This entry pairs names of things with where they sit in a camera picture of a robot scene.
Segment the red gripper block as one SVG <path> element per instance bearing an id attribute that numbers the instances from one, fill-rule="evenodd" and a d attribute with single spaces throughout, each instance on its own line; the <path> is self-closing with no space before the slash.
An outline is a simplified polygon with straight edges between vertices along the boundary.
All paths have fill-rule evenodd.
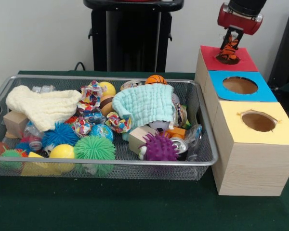
<path id="1" fill-rule="evenodd" d="M 236 29 L 233 31 L 233 37 L 237 40 L 234 48 L 237 50 L 238 45 L 244 34 L 253 35 L 260 28 L 263 22 L 263 15 L 258 14 L 250 16 L 247 14 L 239 13 L 230 7 L 230 4 L 224 2 L 220 8 L 217 24 L 227 29 L 226 35 L 223 37 L 223 42 L 220 47 L 222 51 L 225 46 L 232 41 L 232 28 Z"/>

